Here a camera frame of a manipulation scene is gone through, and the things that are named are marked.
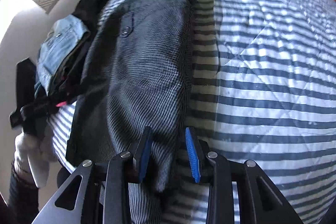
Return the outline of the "black sleeve forearm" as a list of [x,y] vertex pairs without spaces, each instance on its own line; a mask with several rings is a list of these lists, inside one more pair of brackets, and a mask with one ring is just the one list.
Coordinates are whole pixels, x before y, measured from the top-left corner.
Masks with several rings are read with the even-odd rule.
[[39,190],[19,176],[12,163],[8,207],[17,223],[32,223],[39,213]]

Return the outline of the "left white gloved hand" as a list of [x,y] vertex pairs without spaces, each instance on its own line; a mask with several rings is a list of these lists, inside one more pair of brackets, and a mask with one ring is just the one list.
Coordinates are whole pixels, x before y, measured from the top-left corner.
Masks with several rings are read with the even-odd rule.
[[37,123],[37,134],[21,132],[15,138],[14,170],[29,184],[43,188],[49,178],[50,164],[57,161],[54,134],[46,121]]

